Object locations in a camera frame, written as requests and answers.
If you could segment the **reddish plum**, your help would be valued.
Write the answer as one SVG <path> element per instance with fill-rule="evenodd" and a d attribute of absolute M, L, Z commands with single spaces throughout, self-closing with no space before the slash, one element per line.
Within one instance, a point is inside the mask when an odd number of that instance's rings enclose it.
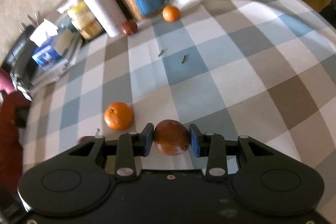
<path fill-rule="evenodd" d="M 189 149 L 191 137 L 183 124 L 167 119 L 156 125 L 153 141 L 160 153 L 177 156 Z"/>

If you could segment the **purple plum with stem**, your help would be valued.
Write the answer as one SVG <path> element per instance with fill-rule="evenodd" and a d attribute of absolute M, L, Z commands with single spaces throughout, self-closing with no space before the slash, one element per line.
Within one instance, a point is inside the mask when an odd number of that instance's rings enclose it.
<path fill-rule="evenodd" d="M 83 136 L 83 137 L 80 137 L 78 140 L 77 140 L 77 143 L 76 144 L 81 144 L 87 140 L 91 140 L 95 137 L 98 137 L 99 136 L 99 133 L 100 133 L 100 129 L 98 128 L 96 133 L 94 135 L 87 135 L 87 136 Z"/>

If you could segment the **middle orange mandarin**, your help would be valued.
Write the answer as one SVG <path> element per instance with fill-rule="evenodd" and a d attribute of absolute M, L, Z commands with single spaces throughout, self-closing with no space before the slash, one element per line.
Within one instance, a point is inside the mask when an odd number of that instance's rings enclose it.
<path fill-rule="evenodd" d="M 114 102 L 104 112 L 106 125 L 113 130 L 127 129 L 133 119 L 132 109 L 123 102 Z"/>

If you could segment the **checkered tablecloth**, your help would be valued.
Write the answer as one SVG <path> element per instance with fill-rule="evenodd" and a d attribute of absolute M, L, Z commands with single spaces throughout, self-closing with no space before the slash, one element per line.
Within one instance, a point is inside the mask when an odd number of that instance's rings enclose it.
<path fill-rule="evenodd" d="M 249 135 L 311 166 L 325 182 L 319 211 L 333 222 L 335 29 L 301 0 L 171 4 L 180 19 L 157 15 L 130 37 L 100 36 L 36 93 L 21 137 L 25 169 L 98 128 L 117 139 L 104 112 L 124 102 L 134 113 L 130 131 L 165 119 L 194 123 L 226 139 Z"/>

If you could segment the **far dark plum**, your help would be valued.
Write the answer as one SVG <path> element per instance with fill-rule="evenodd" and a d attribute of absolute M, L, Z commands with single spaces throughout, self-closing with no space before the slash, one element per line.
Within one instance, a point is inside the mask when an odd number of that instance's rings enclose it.
<path fill-rule="evenodd" d="M 138 25 L 133 20 L 127 20 L 122 24 L 121 30 L 125 36 L 131 36 L 138 32 Z"/>

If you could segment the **red jacket on chair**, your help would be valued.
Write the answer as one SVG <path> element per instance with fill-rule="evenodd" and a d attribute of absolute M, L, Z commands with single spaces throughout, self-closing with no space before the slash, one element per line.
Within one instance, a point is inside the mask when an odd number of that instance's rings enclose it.
<path fill-rule="evenodd" d="M 29 107 L 21 92 L 5 96 L 1 106 L 1 188 L 18 197 L 18 182 L 23 173 L 23 148 L 19 143 L 19 126 L 15 123 L 15 111 Z"/>

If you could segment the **stack of books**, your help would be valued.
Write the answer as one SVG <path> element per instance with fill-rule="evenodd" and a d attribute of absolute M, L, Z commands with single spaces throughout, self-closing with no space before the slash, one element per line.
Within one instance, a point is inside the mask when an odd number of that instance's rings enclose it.
<path fill-rule="evenodd" d="M 32 77 L 29 92 L 35 94 L 41 88 L 61 79 L 63 75 L 76 64 L 82 42 L 82 36 L 76 34 L 63 57 L 58 58 L 56 61 L 51 61 L 47 65 L 38 67 L 36 73 Z"/>

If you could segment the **grey puffer jacket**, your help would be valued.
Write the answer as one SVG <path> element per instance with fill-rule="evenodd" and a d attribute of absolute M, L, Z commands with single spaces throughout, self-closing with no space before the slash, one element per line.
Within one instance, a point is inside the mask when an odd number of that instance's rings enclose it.
<path fill-rule="evenodd" d="M 23 96 L 32 101 L 30 89 L 32 88 L 31 81 L 38 65 L 33 59 L 30 59 L 26 64 L 23 61 L 17 61 L 11 68 L 10 77 L 16 91 L 19 91 Z"/>

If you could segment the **blue Tempo tissue box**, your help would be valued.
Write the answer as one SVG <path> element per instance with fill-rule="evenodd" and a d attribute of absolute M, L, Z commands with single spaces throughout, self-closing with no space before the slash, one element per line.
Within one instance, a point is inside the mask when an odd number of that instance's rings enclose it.
<path fill-rule="evenodd" d="M 47 65 L 64 56 L 68 51 L 75 34 L 68 29 L 62 29 L 60 34 L 48 38 L 40 47 L 34 50 L 32 59 L 39 65 Z"/>

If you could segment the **far small mandarin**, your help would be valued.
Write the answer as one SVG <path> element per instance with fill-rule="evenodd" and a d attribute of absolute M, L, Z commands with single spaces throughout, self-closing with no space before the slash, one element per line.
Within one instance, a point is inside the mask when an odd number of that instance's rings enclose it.
<path fill-rule="evenodd" d="M 167 22 L 173 22 L 180 18 L 181 12 L 175 6 L 166 6 L 162 11 L 162 17 Z"/>

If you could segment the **yellow lid glass jar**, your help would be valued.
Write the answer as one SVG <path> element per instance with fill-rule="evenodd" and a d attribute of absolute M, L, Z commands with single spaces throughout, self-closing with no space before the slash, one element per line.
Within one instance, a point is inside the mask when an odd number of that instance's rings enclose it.
<path fill-rule="evenodd" d="M 84 1 L 79 2 L 76 6 L 67 11 L 71 23 L 80 32 L 86 40 L 92 40 L 98 37 L 104 29 Z"/>

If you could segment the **magenta cushion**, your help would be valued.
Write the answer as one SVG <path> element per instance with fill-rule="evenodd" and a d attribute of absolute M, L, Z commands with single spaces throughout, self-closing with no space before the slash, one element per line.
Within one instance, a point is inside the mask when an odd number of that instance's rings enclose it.
<path fill-rule="evenodd" d="M 6 94 L 15 92 L 11 77 L 2 68 L 0 68 L 0 91 L 5 92 Z"/>

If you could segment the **white lilac thermos bottle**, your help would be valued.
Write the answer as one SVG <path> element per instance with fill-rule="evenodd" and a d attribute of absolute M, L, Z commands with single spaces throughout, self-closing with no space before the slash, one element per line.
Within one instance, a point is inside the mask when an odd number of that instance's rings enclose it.
<path fill-rule="evenodd" d="M 111 38 L 121 34 L 121 26 L 126 22 L 116 0 L 83 0 L 98 22 Z"/>

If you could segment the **black puffer jacket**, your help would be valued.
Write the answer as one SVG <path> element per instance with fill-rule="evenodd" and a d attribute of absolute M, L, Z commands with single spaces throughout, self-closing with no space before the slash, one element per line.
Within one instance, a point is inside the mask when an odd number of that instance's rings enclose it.
<path fill-rule="evenodd" d="M 331 25 L 335 25 L 336 21 L 335 2 L 330 2 L 319 12 L 319 14 Z"/>

